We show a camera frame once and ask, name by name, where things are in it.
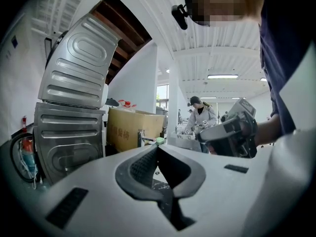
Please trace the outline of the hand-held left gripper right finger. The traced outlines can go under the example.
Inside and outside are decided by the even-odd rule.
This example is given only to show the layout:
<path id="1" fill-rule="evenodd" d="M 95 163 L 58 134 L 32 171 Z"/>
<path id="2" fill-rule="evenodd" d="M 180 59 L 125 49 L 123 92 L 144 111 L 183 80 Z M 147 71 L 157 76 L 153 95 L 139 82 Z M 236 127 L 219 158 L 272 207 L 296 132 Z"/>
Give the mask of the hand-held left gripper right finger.
<path id="1" fill-rule="evenodd" d="M 159 237 L 259 237 L 249 230 L 250 210 L 257 201 L 268 170 L 272 147 L 259 148 L 255 158 L 234 158 L 194 153 L 170 145 L 163 151 L 179 153 L 204 167 L 206 178 L 195 195 L 179 200 L 184 216 L 195 223 L 178 231 L 158 218 Z"/>

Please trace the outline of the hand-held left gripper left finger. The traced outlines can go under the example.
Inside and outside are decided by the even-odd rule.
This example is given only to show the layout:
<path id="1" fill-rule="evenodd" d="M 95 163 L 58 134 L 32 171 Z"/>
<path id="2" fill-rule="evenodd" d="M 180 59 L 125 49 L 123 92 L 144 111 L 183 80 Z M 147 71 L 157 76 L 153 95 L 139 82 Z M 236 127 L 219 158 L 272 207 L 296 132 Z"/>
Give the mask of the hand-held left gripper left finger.
<path id="1" fill-rule="evenodd" d="M 152 189 L 159 148 L 91 161 L 49 188 L 32 212 L 50 237 L 174 237 Z"/>

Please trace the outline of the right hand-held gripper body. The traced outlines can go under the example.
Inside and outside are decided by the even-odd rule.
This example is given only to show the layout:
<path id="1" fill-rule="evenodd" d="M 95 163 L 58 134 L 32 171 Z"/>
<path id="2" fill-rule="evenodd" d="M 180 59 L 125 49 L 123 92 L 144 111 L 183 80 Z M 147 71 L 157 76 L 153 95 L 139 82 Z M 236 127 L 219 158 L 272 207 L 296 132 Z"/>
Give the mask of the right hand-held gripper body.
<path id="1" fill-rule="evenodd" d="M 197 140 L 211 146 L 221 156 L 254 158 L 257 154 L 254 137 L 258 126 L 256 109 L 245 99 L 237 100 L 225 120 L 197 135 Z"/>

